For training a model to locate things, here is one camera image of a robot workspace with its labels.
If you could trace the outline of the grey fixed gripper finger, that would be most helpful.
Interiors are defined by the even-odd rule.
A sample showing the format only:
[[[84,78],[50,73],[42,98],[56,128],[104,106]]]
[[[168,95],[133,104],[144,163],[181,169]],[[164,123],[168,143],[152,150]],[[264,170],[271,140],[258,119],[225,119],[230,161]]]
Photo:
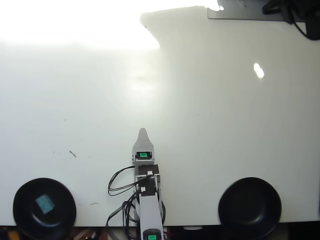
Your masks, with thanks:
[[[147,130],[145,128],[141,128],[138,132],[137,140],[133,145],[134,151],[153,151],[154,145],[149,139]]]

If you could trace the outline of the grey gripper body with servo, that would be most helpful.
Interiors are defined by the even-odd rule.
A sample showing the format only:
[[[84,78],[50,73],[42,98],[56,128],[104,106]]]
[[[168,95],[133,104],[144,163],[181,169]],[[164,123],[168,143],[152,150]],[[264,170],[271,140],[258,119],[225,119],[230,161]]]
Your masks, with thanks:
[[[154,153],[146,150],[132,151],[133,165],[153,165],[155,162]]]

